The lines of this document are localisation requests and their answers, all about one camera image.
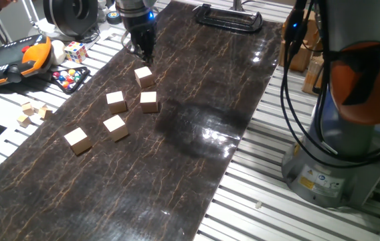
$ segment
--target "rubik's cube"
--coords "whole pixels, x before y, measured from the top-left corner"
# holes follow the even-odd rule
[[[65,54],[69,61],[75,63],[82,63],[86,57],[88,57],[88,52],[84,47],[84,44],[78,42],[71,42],[68,46],[65,47]]]

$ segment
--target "small wooden block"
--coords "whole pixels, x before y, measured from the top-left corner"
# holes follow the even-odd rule
[[[126,103],[124,102],[123,93],[121,91],[108,93],[106,96],[111,114],[127,111]]]
[[[149,67],[142,67],[135,71],[136,81],[141,88],[155,84],[155,76],[151,74]]]
[[[22,104],[22,111],[27,116],[31,116],[34,114],[34,108],[32,107],[30,102]]]
[[[42,119],[47,120],[54,114],[54,112],[52,110],[49,110],[47,107],[43,107],[38,110],[38,114]]]
[[[17,118],[17,122],[23,128],[27,128],[29,124],[31,124],[31,120],[29,119],[29,116],[27,116],[26,114],[19,116],[19,118]]]
[[[104,121],[104,125],[113,141],[118,141],[129,134],[126,125],[118,115]]]
[[[71,149],[76,155],[82,153],[92,146],[89,137],[80,127],[65,135],[65,139],[70,144]]]
[[[156,92],[142,92],[140,105],[143,113],[157,113],[159,103],[157,102]]]
[[[35,103],[33,107],[34,107],[35,113],[38,113],[41,108],[48,108],[48,106],[45,103],[40,102],[40,101]]]

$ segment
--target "warning sticker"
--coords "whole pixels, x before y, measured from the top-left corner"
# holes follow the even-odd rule
[[[337,197],[343,186],[344,179],[325,175],[305,165],[298,182],[320,195]]]

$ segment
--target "orange controller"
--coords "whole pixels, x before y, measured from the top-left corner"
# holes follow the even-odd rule
[[[0,85],[46,72],[51,63],[50,38],[33,35],[0,47]]]

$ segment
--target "dark marble mat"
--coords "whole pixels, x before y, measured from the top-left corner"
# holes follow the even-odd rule
[[[133,70],[118,53],[0,165],[0,240],[191,240],[279,54],[279,23],[230,33],[195,23],[194,6],[158,16],[159,114],[143,114]],[[130,135],[102,124],[105,94],[122,90]],[[93,147],[75,156],[64,135]]]

